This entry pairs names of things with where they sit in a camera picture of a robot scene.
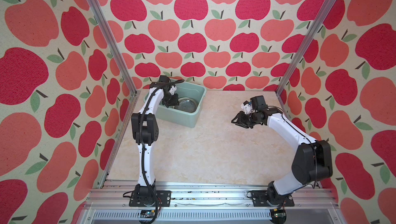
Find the brown speckled square plate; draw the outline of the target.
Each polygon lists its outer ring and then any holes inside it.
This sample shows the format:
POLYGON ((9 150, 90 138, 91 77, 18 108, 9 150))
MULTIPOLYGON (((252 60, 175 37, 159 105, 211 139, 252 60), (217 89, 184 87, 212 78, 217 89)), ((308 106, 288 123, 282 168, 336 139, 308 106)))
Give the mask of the brown speckled square plate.
POLYGON ((193 98, 183 97, 178 99, 178 105, 173 106, 173 108, 187 113, 194 113, 198 108, 198 103, 193 98))

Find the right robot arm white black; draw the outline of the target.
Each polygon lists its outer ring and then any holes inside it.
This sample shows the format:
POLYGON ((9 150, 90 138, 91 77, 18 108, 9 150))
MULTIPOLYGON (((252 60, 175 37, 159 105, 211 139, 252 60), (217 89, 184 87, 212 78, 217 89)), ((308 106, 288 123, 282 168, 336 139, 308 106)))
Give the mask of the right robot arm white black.
POLYGON ((295 152, 291 171, 268 185, 267 195, 272 201, 333 175, 331 146, 327 141, 306 134, 280 108, 268 105, 263 96, 244 101, 241 109, 232 119, 233 124, 245 129, 267 126, 287 141, 295 152))

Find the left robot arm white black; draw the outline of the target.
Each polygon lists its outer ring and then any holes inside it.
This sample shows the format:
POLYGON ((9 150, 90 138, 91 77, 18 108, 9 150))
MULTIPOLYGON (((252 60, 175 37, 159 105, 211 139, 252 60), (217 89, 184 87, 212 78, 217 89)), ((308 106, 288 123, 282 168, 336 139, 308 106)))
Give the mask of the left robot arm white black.
POLYGON ((155 176, 152 169, 152 150, 159 137, 156 112, 160 105, 169 108, 178 106, 177 84, 183 79, 172 81, 161 75, 159 81, 150 84, 147 99, 139 112, 131 116, 133 138, 136 141, 140 156, 138 193, 145 197, 155 197, 155 176))

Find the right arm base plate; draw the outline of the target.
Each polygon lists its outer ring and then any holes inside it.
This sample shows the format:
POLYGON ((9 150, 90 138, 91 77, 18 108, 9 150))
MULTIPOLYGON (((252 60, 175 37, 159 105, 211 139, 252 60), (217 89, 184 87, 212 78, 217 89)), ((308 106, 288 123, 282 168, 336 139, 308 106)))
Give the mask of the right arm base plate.
POLYGON ((255 207, 293 207, 295 206, 291 194, 279 196, 276 193, 267 191, 248 191, 246 196, 252 200, 255 207))

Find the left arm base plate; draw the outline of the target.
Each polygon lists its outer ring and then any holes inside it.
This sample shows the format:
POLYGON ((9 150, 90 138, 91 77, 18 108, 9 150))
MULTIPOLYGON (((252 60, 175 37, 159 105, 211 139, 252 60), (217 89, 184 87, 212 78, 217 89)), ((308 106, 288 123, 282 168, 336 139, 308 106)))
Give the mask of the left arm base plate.
MULTIPOLYGON (((156 191, 158 207, 169 207, 171 201, 171 191, 156 191)), ((150 191, 145 189, 133 192, 129 206, 131 207, 155 207, 156 201, 150 191)))

